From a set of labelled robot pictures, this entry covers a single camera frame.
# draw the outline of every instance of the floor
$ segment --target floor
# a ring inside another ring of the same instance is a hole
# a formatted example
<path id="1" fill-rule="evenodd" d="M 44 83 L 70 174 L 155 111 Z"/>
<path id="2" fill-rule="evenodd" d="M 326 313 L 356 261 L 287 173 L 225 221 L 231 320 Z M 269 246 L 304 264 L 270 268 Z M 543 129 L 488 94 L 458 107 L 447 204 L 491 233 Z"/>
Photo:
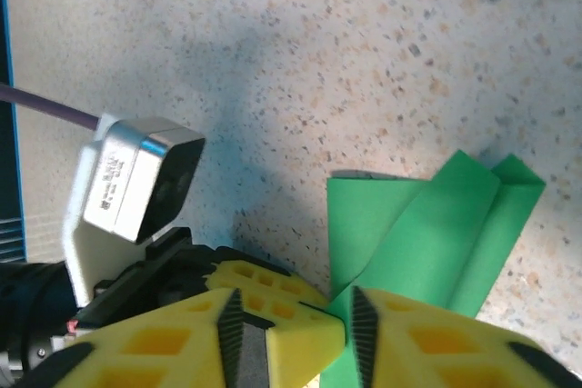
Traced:
<path id="1" fill-rule="evenodd" d="M 208 147 L 180 223 L 328 285 L 326 178 L 461 148 L 547 189 L 479 317 L 582 373 L 580 0 L 8 0 L 15 84 Z M 56 260 L 81 128 L 18 109 L 28 253 Z"/>

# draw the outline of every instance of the purple cable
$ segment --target purple cable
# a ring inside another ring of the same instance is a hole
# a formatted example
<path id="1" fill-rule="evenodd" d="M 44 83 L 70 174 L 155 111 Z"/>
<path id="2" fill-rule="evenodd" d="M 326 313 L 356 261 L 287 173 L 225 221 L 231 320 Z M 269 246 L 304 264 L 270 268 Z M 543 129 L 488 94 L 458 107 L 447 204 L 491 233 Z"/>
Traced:
<path id="1" fill-rule="evenodd" d="M 11 104 L 21 104 L 44 114 L 66 120 L 94 131 L 99 123 L 99 117 L 84 113 L 65 104 L 58 104 L 45 99 L 40 95 L 33 95 L 26 91 L 0 84 L 0 100 Z"/>

